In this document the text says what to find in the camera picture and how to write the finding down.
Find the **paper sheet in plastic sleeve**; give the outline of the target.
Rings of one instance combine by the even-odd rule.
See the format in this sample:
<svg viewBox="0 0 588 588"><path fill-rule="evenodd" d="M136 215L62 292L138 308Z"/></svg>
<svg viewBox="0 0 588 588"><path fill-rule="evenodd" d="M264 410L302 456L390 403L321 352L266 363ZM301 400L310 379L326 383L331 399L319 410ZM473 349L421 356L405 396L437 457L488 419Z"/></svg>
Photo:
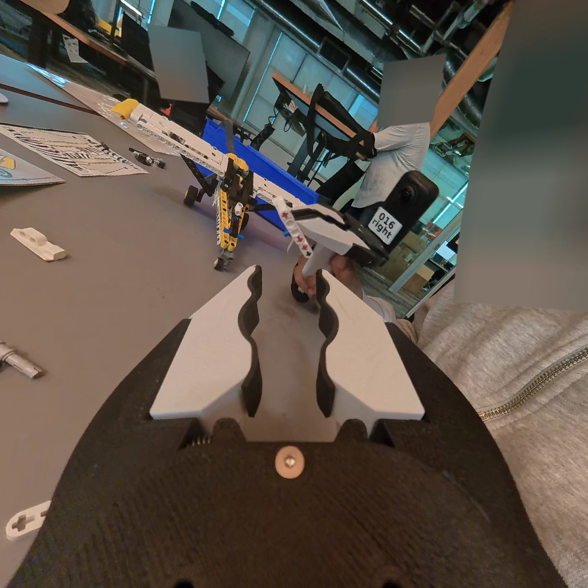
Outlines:
<svg viewBox="0 0 588 588"><path fill-rule="evenodd" d="M74 82L66 82L63 85L63 90L131 136L133 138L131 145L134 148L142 143L148 151L161 153L165 156L177 155L173 149L137 130L129 121L123 121L119 114L114 113L112 108L120 103L119 100Z"/></svg>

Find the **zebra striped sticker sheet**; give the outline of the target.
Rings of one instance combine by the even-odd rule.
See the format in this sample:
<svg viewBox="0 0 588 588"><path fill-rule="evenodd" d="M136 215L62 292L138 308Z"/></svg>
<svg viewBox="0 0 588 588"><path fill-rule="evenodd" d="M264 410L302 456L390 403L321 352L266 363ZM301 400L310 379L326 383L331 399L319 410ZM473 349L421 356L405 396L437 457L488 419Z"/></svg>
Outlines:
<svg viewBox="0 0 588 588"><path fill-rule="evenodd" d="M78 177L119 177L147 171L84 133L1 124L10 138Z"/></svg>

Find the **white lego link assembly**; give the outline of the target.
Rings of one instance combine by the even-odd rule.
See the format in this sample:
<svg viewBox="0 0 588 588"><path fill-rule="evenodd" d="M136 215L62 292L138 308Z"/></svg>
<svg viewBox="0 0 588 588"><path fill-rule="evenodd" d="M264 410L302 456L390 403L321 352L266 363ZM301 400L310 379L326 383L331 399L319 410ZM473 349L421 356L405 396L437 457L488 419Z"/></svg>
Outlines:
<svg viewBox="0 0 588 588"><path fill-rule="evenodd" d="M285 230L292 239L292 242L298 247L301 255L305 259L309 259L313 255L313 249L312 246L308 243L297 221L295 220L292 208L288 206L286 200L279 195L274 196L273 204L281 218Z"/></svg>

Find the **person's right forearm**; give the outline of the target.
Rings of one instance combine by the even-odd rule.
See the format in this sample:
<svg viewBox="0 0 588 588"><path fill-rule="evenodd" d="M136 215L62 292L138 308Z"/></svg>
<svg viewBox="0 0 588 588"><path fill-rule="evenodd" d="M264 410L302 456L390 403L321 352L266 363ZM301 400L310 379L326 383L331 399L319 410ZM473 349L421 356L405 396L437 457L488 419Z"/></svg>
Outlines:
<svg viewBox="0 0 588 588"><path fill-rule="evenodd" d="M397 318L391 303L378 297L369 296L364 291L362 291L361 298L384 322L395 324L414 344L418 342L418 334L413 323L407 319Z"/></svg>

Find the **person's right hand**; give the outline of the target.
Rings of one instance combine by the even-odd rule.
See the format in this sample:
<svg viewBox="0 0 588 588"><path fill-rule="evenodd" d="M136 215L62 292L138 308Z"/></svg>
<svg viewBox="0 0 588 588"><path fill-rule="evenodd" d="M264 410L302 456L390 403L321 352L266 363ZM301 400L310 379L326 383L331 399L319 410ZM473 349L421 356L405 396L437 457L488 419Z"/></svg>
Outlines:
<svg viewBox="0 0 588 588"><path fill-rule="evenodd" d="M316 274L310 276L303 275L303 269L307 263L307 259L301 256L293 269L293 278L297 284L298 289L303 291L310 300L319 306L316 292ZM358 265L351 259L334 255L330 260L329 272L351 292L353 292L359 299L364 300L364 292L357 273Z"/></svg>

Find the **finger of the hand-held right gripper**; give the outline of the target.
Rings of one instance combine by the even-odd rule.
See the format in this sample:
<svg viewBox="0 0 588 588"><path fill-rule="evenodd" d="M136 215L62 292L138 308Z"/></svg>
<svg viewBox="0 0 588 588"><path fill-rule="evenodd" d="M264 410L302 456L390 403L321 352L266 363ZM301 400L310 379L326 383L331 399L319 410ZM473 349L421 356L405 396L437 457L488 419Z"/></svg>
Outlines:
<svg viewBox="0 0 588 588"><path fill-rule="evenodd" d="M320 218L303 220L298 222L298 225L305 237L310 238L315 243L314 253L307 259L303 269L304 276L316 274L316 269L329 272L330 260L334 255L345 256L353 245L359 244L358 237L349 229L343 229ZM306 294L298 289L298 295Z"/></svg>
<svg viewBox="0 0 588 588"><path fill-rule="evenodd" d="M297 222L320 218L341 228L349 227L349 221L345 214L318 203L293 207L290 211Z"/></svg>

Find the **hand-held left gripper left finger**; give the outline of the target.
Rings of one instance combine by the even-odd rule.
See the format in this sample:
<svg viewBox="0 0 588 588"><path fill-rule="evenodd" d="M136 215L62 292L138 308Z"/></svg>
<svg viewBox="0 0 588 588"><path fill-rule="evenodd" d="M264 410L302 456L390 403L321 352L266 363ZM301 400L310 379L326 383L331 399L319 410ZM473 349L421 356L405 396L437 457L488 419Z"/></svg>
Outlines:
<svg viewBox="0 0 588 588"><path fill-rule="evenodd" d="M262 374L252 333L261 295L262 268L251 266L191 315L152 419L196 418L210 435L219 419L256 415Z"/></svg>

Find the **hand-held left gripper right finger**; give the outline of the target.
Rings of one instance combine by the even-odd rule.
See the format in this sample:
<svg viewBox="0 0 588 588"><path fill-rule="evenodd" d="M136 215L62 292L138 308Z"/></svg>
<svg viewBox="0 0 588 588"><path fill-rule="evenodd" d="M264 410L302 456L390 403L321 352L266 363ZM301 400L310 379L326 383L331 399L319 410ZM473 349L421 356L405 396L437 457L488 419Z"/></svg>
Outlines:
<svg viewBox="0 0 588 588"><path fill-rule="evenodd" d="M338 426L422 420L425 410L384 320L325 270L316 274L320 349L316 399Z"/></svg>

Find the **pile of white lego pieces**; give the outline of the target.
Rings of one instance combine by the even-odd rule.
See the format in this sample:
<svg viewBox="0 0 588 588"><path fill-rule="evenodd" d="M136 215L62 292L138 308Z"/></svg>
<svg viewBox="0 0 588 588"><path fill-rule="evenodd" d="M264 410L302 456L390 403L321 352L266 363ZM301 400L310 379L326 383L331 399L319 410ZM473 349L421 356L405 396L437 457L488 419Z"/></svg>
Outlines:
<svg viewBox="0 0 588 588"><path fill-rule="evenodd" d="M66 258L65 250L48 241L47 237L33 228L13 229L11 237L46 262L60 261ZM27 378L34 380L42 377L43 369L33 361L25 358L21 353L5 342L1 342L1 365L8 365ZM13 515L5 527L6 538L9 541L18 540L29 533L41 528L47 518L51 501L28 507Z"/></svg>

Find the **yellow white lego plane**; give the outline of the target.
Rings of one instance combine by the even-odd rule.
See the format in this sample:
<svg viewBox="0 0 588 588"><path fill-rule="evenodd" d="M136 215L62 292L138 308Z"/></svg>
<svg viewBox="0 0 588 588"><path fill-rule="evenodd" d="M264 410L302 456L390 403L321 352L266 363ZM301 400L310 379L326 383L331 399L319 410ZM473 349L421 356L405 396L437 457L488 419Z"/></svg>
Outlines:
<svg viewBox="0 0 588 588"><path fill-rule="evenodd" d="M273 182L254 173L247 163L234 154L222 153L197 135L157 114L134 99L112 108L123 121L173 149L181 156L201 188L189 187L184 204L201 202L203 195L213 198L217 210L217 246L219 256L215 270L227 269L234 250L243 238L242 229L250 212L275 209L273 198L282 196L291 208L303 203Z"/></svg>

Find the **blue plastic bin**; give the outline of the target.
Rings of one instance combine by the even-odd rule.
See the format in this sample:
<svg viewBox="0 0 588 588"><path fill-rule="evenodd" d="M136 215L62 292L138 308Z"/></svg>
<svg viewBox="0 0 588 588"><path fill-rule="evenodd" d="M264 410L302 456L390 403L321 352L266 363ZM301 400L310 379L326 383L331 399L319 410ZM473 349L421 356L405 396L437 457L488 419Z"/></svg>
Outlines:
<svg viewBox="0 0 588 588"><path fill-rule="evenodd" d="M211 119L207 119L202 138L218 151L228 152L224 127ZM311 188L295 179L263 154L248 145L243 145L237 139L234 139L234 147L236 155L243 159L254 173L273 182L305 205L317 202L318 195Z"/></svg>

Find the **lego instruction booklet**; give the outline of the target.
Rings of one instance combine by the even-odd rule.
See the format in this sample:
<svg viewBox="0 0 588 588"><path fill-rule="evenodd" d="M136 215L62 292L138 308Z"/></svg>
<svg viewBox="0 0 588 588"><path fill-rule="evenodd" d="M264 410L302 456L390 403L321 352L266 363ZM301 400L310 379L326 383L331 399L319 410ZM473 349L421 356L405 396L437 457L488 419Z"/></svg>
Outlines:
<svg viewBox="0 0 588 588"><path fill-rule="evenodd" d="M58 185L65 180L1 149L1 187Z"/></svg>

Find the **stack of cardboard boxes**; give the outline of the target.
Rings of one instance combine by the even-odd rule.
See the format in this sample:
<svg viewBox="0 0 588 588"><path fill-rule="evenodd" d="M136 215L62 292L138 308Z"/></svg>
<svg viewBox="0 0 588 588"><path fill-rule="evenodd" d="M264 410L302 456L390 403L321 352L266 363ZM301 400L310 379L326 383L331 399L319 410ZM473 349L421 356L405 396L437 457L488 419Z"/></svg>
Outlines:
<svg viewBox="0 0 588 588"><path fill-rule="evenodd" d="M427 286L451 274L457 260L457 246L452 240L458 237L460 226L460 215L445 228L432 222L417 223L381 269L389 282L388 292L396 294L404 289L422 293Z"/></svg>

